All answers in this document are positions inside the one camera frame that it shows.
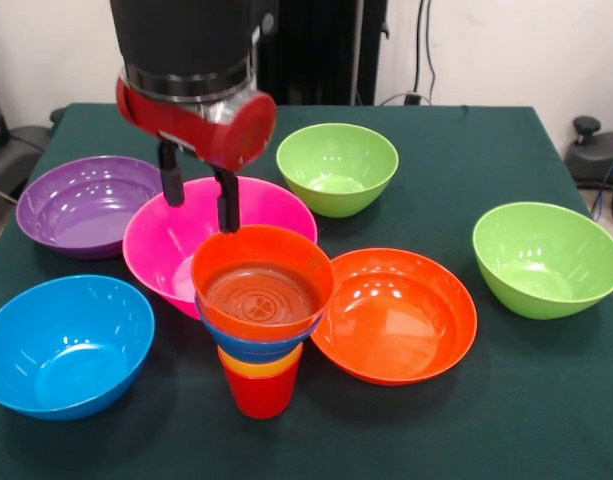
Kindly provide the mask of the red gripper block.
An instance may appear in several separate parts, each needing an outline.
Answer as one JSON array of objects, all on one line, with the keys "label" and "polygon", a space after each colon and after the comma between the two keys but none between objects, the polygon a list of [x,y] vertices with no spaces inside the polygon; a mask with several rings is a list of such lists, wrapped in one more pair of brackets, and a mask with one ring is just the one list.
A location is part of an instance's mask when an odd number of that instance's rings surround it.
[{"label": "red gripper block", "polygon": [[158,164],[167,204],[185,200],[177,147],[213,165],[220,186],[217,197],[220,231],[240,228],[239,184],[228,170],[241,170],[265,151],[275,129],[277,107],[271,96],[249,85],[235,95],[209,103],[171,103],[149,98],[124,79],[116,82],[121,115],[138,129],[158,138]]}]

